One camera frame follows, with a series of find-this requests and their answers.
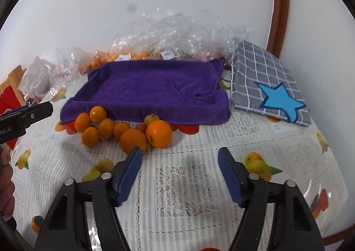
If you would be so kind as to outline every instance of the metal bolt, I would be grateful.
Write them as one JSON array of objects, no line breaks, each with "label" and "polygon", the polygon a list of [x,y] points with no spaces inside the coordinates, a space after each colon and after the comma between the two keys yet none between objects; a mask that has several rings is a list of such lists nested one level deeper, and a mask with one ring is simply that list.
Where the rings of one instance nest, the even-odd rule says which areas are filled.
[{"label": "metal bolt", "polygon": [[294,181],[292,181],[292,180],[287,180],[286,184],[289,187],[296,187],[296,183]]},{"label": "metal bolt", "polygon": [[251,178],[251,180],[259,180],[260,176],[256,173],[251,173],[249,174],[249,178]]},{"label": "metal bolt", "polygon": [[66,179],[66,180],[64,181],[64,185],[65,185],[65,186],[70,186],[70,185],[73,184],[73,183],[74,183],[74,179],[72,179],[72,178]]},{"label": "metal bolt", "polygon": [[101,175],[101,178],[104,180],[110,179],[111,177],[112,177],[112,174],[108,173],[108,172]]}]

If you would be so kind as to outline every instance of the gray checkered cloth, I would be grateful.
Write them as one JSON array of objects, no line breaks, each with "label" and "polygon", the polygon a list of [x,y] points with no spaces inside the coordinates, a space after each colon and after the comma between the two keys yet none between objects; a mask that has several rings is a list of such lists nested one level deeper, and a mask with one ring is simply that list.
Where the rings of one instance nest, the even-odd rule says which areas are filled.
[{"label": "gray checkered cloth", "polygon": [[[289,121],[283,110],[260,108],[265,94],[258,88],[256,82],[271,88],[283,83],[290,97],[304,102],[292,74],[279,59],[262,48],[242,41],[232,63],[231,99],[234,107]],[[311,124],[309,110],[305,107],[297,112],[298,119],[295,123],[309,126]]]}]

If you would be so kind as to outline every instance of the human hand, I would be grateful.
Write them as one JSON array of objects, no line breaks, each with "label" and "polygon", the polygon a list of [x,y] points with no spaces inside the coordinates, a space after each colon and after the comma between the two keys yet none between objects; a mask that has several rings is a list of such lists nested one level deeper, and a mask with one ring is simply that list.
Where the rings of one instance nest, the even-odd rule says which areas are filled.
[{"label": "human hand", "polygon": [[0,146],[0,162],[3,165],[0,172],[0,211],[4,217],[11,217],[15,208],[15,184],[11,181],[13,170],[10,160],[8,149]]}]

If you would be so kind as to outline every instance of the tray covered with purple cloth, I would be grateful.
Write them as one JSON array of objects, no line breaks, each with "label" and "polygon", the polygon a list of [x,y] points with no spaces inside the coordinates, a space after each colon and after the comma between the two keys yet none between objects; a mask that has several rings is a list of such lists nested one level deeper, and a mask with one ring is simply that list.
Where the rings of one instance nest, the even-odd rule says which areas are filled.
[{"label": "tray covered with purple cloth", "polygon": [[102,106],[113,120],[143,122],[149,114],[179,125],[217,125],[230,116],[218,81],[220,60],[110,62],[88,74],[88,82],[63,106],[61,122]]}]

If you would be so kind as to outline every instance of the tablecloth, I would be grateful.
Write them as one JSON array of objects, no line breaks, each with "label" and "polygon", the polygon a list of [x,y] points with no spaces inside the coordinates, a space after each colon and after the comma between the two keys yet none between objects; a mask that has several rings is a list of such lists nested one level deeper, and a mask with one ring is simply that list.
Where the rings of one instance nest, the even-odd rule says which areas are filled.
[{"label": "tablecloth", "polygon": [[[126,157],[115,139],[88,148],[81,144],[80,134],[54,131],[62,106],[86,81],[87,77],[82,77],[68,87],[66,98],[53,104],[53,115],[29,127],[13,153],[14,217],[18,231],[32,245],[37,236],[31,229],[31,218],[45,217],[65,179],[80,182],[99,159],[116,163]],[[347,189],[331,149],[323,152],[313,121],[302,127],[234,110],[232,104],[230,110],[227,123],[200,126],[191,136],[177,130],[170,146],[144,156],[128,200],[116,208],[132,250],[228,250],[243,210],[232,202],[218,166],[217,153],[223,146],[241,162],[249,152],[260,153],[269,165],[283,170],[271,181],[293,179],[309,205],[326,189],[329,207],[316,219],[323,235],[338,216]],[[20,170],[15,163],[26,151],[31,153],[29,168]],[[87,209],[93,250],[101,250],[90,203]],[[259,250],[267,247],[272,218],[273,205],[269,204]]]}]

